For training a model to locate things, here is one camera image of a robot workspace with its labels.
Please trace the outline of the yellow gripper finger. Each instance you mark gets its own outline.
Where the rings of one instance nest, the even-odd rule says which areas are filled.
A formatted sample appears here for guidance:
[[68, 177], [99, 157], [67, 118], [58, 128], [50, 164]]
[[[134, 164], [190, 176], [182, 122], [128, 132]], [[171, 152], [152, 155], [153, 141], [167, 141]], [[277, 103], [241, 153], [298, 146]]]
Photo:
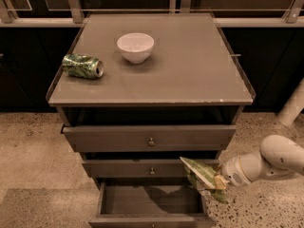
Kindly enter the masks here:
[[225, 190], [229, 181], [225, 179], [222, 175], [215, 175], [214, 176], [215, 188], [217, 190]]

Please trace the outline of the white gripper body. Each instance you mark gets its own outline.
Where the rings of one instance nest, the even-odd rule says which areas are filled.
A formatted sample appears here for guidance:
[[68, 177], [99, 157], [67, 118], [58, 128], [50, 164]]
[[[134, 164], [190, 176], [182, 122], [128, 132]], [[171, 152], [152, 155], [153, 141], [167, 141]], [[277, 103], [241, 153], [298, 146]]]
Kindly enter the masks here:
[[221, 168], [221, 175], [235, 187], [251, 184], [241, 168], [240, 156], [236, 156], [227, 161]]

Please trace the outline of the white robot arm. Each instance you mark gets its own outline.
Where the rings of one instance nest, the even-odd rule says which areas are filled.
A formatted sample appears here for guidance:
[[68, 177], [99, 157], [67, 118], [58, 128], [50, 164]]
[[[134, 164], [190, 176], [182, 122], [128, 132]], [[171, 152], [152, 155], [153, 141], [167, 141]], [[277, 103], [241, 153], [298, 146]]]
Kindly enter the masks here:
[[[279, 112], [278, 121], [290, 126], [304, 108], [304, 79]], [[235, 187], [259, 180], [288, 180], [304, 175], [304, 148], [280, 135], [266, 137], [258, 151], [238, 155], [225, 162], [220, 174]]]

